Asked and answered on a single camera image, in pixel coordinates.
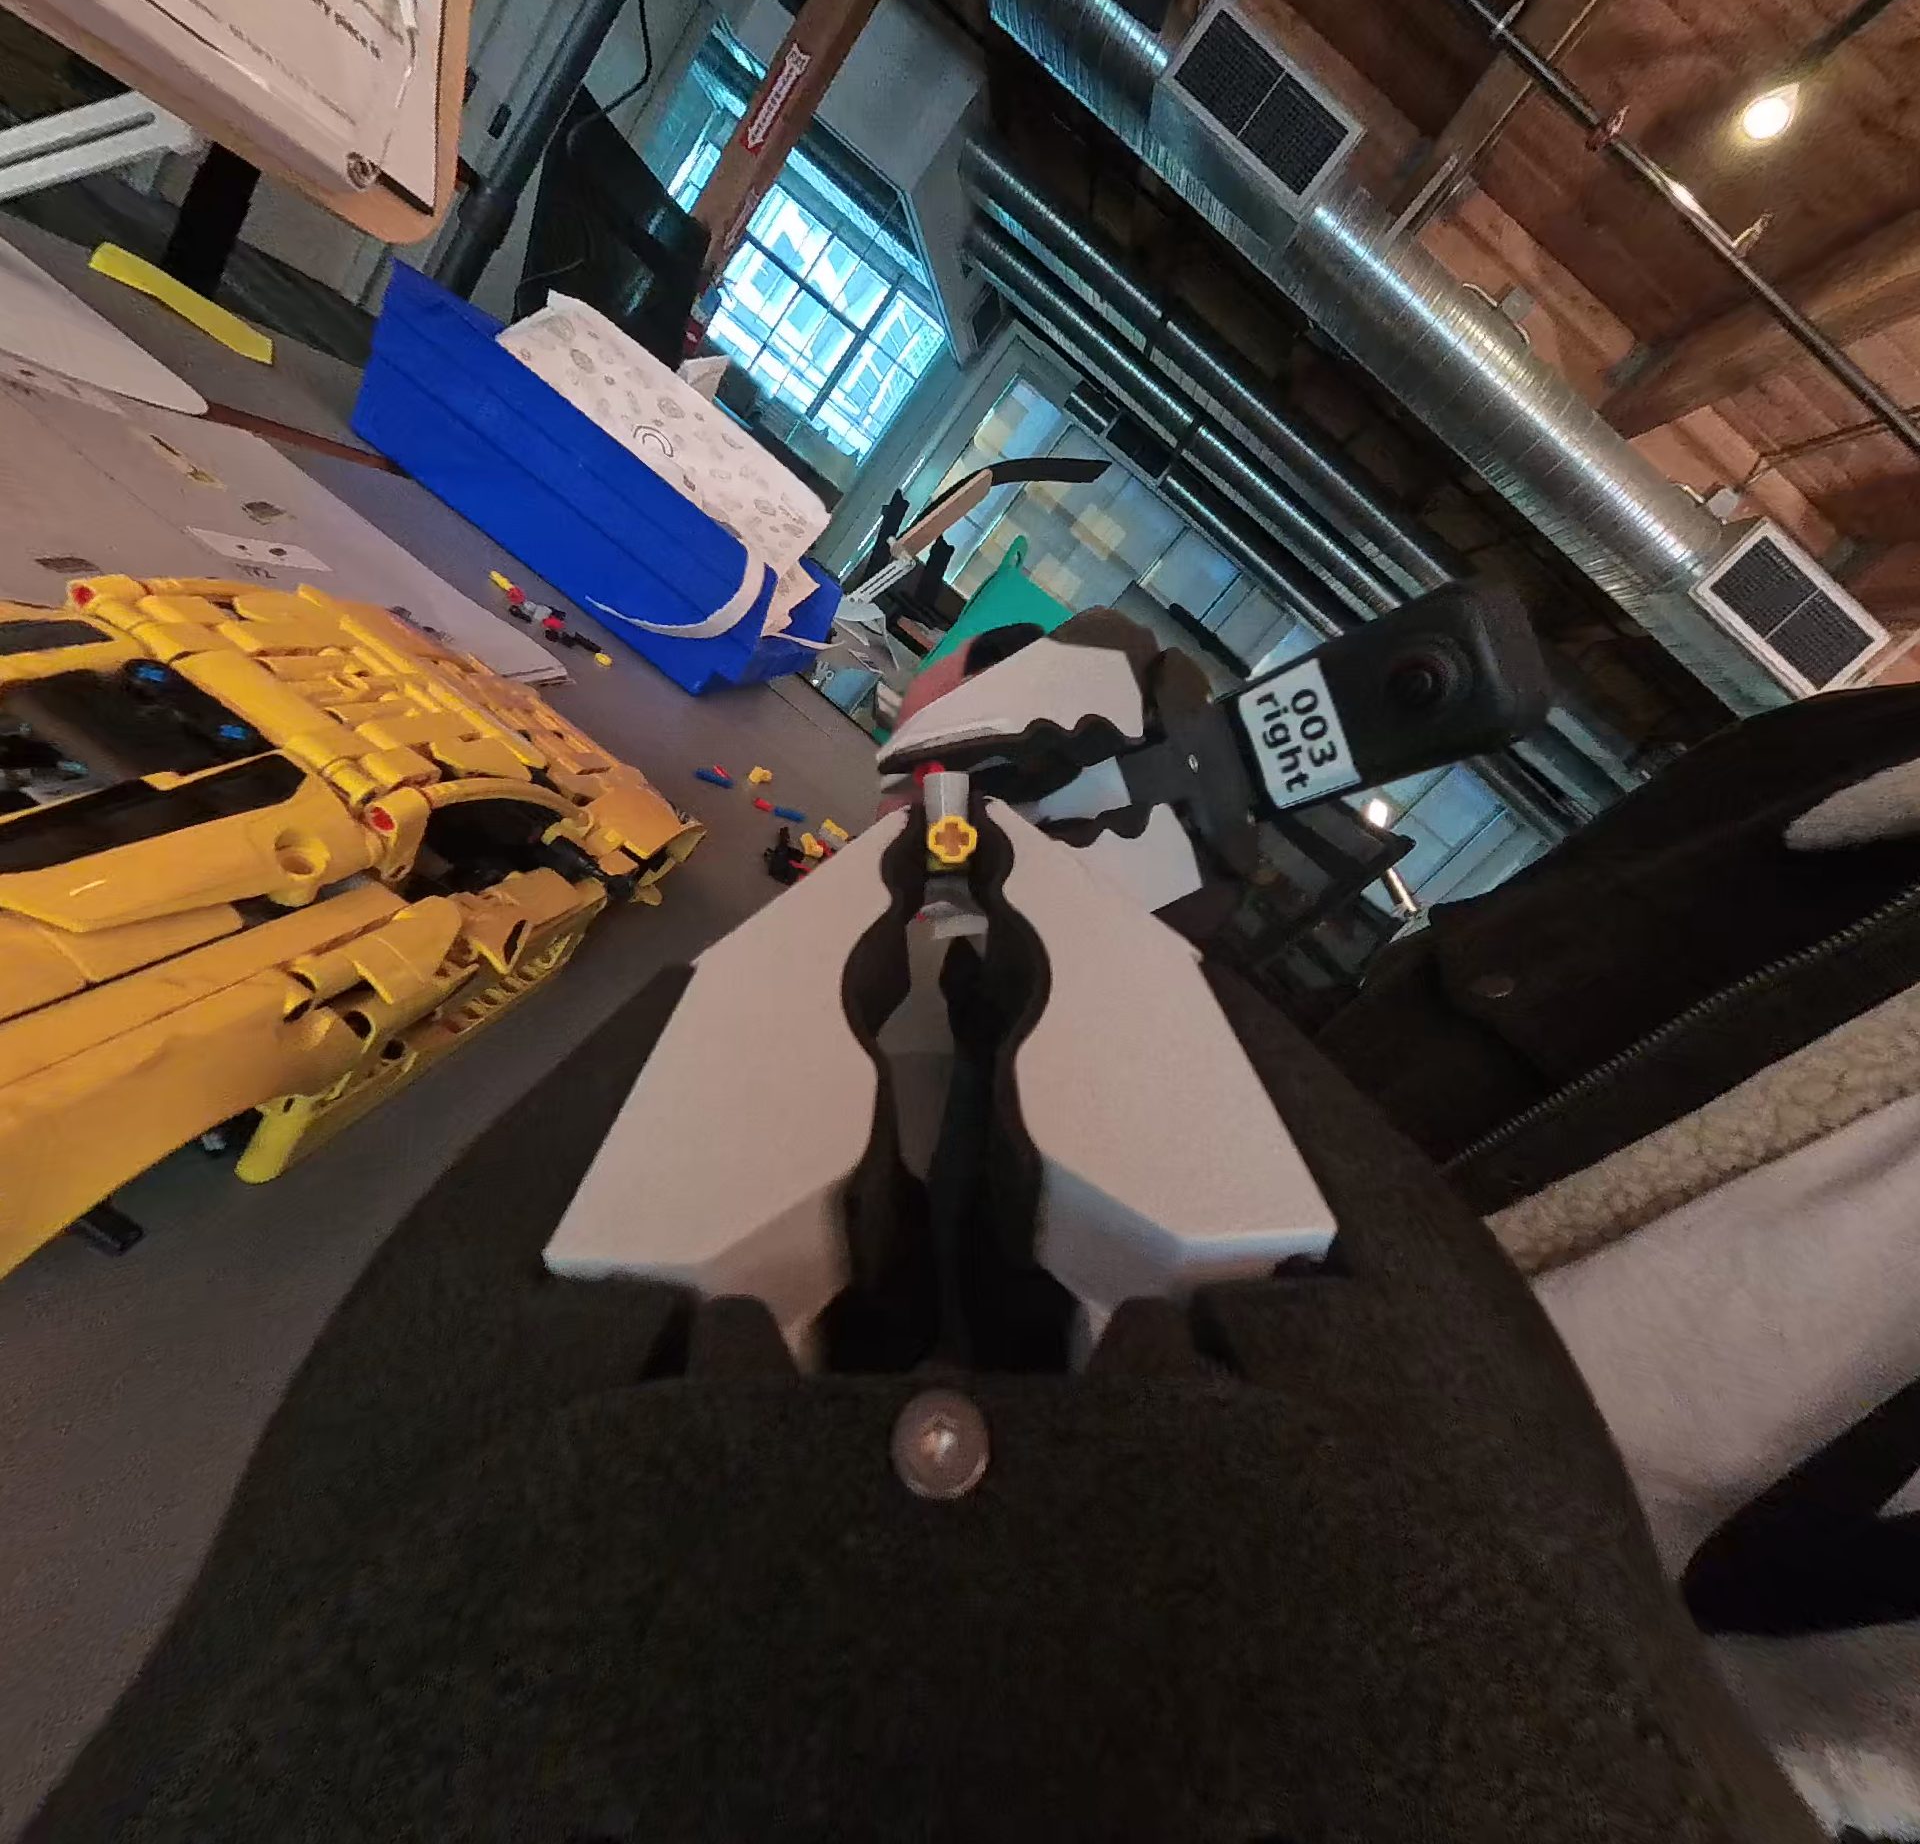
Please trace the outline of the window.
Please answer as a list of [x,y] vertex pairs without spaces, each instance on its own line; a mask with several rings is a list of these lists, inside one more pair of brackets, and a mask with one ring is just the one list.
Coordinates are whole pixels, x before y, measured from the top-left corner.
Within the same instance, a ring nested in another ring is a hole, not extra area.
[[948,354],[917,245],[808,172],[784,172],[758,202],[716,277],[706,343],[749,378],[776,437],[839,481]]

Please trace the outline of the green plastic bin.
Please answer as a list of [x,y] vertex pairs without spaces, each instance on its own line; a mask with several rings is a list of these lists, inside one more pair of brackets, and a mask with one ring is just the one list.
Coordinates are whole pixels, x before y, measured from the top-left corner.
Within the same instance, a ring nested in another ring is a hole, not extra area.
[[1044,591],[1026,571],[1026,537],[1013,537],[1007,550],[1000,556],[995,572],[980,584],[975,596],[968,602],[959,618],[948,627],[935,654],[926,658],[926,667],[935,667],[948,658],[964,658],[974,640],[1005,630],[1005,627],[1037,627],[1042,631],[1053,631],[1069,624],[1074,607]]

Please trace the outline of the cluster of mixed small pins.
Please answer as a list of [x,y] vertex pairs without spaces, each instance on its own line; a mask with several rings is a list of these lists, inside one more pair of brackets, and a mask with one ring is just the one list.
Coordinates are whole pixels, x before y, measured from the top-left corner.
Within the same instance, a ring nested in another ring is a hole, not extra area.
[[600,667],[610,667],[607,648],[596,637],[579,631],[564,607],[531,598],[501,571],[491,571],[491,584],[508,619],[536,631],[548,648],[575,650]]

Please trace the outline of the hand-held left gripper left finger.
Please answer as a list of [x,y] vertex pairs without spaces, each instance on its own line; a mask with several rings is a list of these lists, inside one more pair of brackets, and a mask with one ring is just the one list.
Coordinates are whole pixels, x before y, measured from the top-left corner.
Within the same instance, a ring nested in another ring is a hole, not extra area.
[[844,971],[896,912],[886,812],[825,867],[732,927],[691,974],[545,1240],[564,1281],[687,1291],[841,1291],[844,1186],[863,1159],[881,1072]]

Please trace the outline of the wooden post with red label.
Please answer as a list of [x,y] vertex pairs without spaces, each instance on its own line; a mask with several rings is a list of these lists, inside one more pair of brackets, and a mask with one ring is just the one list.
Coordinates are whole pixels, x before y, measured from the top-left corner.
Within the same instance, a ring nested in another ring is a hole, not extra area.
[[790,35],[695,202],[691,216],[709,230],[701,293],[725,277],[758,207],[776,184],[804,127],[810,127],[823,94],[873,18],[875,2],[881,0],[804,0],[795,14]]

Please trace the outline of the silver air duct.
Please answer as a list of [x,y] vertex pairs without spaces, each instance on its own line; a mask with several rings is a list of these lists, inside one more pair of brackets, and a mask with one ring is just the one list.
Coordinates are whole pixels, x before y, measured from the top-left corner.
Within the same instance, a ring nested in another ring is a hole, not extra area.
[[[1276,9],[1242,6],[1355,112],[1350,94],[1282,30]],[[1154,90],[1189,30],[1173,40],[1117,0],[988,0],[988,14],[1049,81],[1212,225],[1658,650],[1736,712],[1799,702],[1691,598],[1724,529],[1739,520],[1710,510],[1610,427],[1570,378],[1531,350],[1523,325],[1475,295],[1406,217],[1383,210],[1355,156],[1299,225],[1246,225],[1154,131]],[[1888,658],[1854,688],[1899,679],[1916,679],[1916,631],[1892,637]]]

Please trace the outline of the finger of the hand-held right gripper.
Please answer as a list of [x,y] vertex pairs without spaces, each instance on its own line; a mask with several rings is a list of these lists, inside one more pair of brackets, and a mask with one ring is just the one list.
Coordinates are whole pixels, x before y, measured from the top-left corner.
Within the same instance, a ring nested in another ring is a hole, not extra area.
[[1069,775],[1149,745],[1149,693],[1109,644],[1037,640],[917,712],[875,753],[875,774],[930,760],[975,774]]
[[1189,828],[1169,803],[1134,803],[1117,756],[1036,801],[1036,824],[1106,888],[1162,912],[1204,888]]

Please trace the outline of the white paper strip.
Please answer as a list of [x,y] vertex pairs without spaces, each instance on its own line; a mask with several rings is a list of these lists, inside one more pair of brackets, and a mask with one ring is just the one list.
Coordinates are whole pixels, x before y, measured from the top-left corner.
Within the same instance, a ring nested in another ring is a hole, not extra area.
[[647,637],[662,637],[662,640],[719,640],[726,631],[736,631],[762,603],[762,598],[776,586],[776,572],[769,572],[766,565],[762,562],[749,562],[741,571],[740,586],[732,589],[732,596],[711,607],[709,613],[701,613],[691,624],[662,624],[662,619],[650,619],[630,610],[621,610],[602,598],[592,598],[585,591],[577,596],[577,602],[582,602],[591,610],[596,610],[600,618],[610,619],[615,627],[626,627],[630,631],[647,631]]

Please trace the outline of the pile of red black pins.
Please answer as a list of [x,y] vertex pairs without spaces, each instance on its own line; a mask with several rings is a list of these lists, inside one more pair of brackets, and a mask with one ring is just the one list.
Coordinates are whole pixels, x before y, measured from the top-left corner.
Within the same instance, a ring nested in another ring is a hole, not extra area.
[[787,801],[776,785],[776,774],[758,765],[719,765],[706,762],[691,770],[700,785],[725,794],[740,794],[752,803],[755,818],[766,828],[762,849],[762,868],[776,888],[793,888],[820,871],[839,849],[851,843],[851,832],[830,816],[810,816],[797,803]]

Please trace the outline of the black metal pole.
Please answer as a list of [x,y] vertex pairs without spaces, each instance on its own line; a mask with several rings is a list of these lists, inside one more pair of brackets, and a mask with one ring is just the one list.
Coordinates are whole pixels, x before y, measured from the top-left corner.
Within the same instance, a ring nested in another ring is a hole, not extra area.
[[453,217],[447,252],[434,270],[438,284],[449,293],[467,300],[477,290],[516,225],[520,189],[542,162],[548,139],[564,127],[569,110],[625,2],[579,0],[564,14],[555,48],[517,101],[516,126]]

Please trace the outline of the person's right hand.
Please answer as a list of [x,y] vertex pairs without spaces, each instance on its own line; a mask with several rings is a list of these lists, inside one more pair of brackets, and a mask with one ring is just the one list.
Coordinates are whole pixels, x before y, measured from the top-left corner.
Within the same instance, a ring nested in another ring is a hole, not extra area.
[[986,631],[974,631],[968,640],[959,640],[957,648],[952,648],[944,658],[938,660],[926,660],[919,667],[919,673],[910,679],[910,684],[900,696],[897,712],[896,712],[896,734],[917,716],[923,712],[930,703],[935,703],[938,698],[944,698],[948,693],[955,693],[957,684],[964,684],[970,677],[986,673],[988,667],[1016,658],[1021,650],[1026,650],[1031,642],[1044,640],[1044,630],[1036,624],[1011,624],[1011,627],[995,627]]

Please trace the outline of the grey desk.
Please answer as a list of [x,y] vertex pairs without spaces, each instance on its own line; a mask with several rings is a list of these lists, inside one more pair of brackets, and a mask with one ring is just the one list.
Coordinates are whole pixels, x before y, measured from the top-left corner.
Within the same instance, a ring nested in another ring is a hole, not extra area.
[[804,679],[690,698],[652,665],[575,658],[551,703],[709,822],[658,909],[615,909],[555,987],[266,1186],[205,1154],[139,1177],[130,1256],[59,1238],[5,1281],[5,1840],[140,1677],[290,1387],[366,1276],[453,1270],[505,1233],[508,1181],[577,1175],[639,1043],[626,1012],[776,888],[746,792],[859,824],[873,748]]

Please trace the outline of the yellow brick toy car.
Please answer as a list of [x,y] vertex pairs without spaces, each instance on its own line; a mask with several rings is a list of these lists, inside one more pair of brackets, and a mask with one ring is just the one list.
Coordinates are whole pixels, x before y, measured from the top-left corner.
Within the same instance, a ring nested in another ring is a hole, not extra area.
[[662,904],[706,824],[533,684],[322,589],[5,602],[5,1270],[266,1183]]

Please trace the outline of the blue plastic bin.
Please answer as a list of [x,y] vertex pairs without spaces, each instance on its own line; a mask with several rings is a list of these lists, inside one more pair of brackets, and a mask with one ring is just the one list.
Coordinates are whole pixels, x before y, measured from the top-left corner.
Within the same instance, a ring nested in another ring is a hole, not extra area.
[[773,637],[764,631],[773,589],[736,631],[709,642],[630,631],[577,602],[585,591],[650,619],[691,624],[732,596],[749,558],[732,534],[516,361],[498,330],[467,300],[399,265],[354,431],[687,696],[810,671],[841,607],[810,550],[804,571],[816,589]]

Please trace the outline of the white ceiling vent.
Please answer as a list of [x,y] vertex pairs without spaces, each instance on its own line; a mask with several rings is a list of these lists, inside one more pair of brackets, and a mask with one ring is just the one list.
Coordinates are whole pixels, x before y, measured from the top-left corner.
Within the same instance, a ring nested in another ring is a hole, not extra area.
[[1154,90],[1154,131],[1246,225],[1299,225],[1367,126],[1242,0],[1211,0]]
[[1796,698],[1854,688],[1892,650],[1888,630],[1766,516],[1724,529],[1691,598]]

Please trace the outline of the yellow paper scrap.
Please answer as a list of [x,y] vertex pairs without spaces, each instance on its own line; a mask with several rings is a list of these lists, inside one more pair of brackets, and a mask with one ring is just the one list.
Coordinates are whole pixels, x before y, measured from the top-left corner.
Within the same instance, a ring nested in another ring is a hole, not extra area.
[[194,330],[205,333],[210,340],[223,343],[224,350],[259,367],[272,367],[279,361],[274,340],[266,330],[126,245],[95,245],[87,257],[87,267],[139,295],[152,300],[174,317],[189,320]]

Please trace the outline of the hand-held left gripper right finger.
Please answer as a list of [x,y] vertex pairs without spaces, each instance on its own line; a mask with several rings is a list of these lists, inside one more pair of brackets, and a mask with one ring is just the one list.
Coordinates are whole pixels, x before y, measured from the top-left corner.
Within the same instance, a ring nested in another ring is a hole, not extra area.
[[1333,1216],[1198,949],[1011,807],[988,818],[1013,849],[1000,900],[1049,967],[1013,1047],[1037,1266],[1064,1285],[1208,1285],[1323,1257]]

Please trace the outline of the grey perforated beam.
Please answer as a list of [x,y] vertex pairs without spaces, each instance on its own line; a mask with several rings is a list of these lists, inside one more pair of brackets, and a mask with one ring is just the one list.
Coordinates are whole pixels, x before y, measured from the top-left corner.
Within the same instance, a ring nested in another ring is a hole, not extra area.
[[[948,812],[959,812],[974,822],[970,775],[944,762],[935,762],[935,760],[923,762],[919,770],[923,770],[923,785],[919,785],[923,828],[932,818],[948,816]],[[923,895],[919,922],[930,927],[932,938],[986,940],[988,917],[975,904],[975,895],[974,895],[974,860],[959,871],[944,871],[944,875],[932,871],[926,862],[926,832],[923,832],[926,895]]]

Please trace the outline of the building instruction booklet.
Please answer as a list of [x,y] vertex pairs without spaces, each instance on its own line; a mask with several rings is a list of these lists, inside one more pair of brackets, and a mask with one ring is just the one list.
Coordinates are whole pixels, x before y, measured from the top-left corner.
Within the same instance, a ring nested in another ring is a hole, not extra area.
[[505,679],[571,679],[531,630],[467,602],[269,440],[5,354],[5,598],[57,607],[79,575],[322,589]]

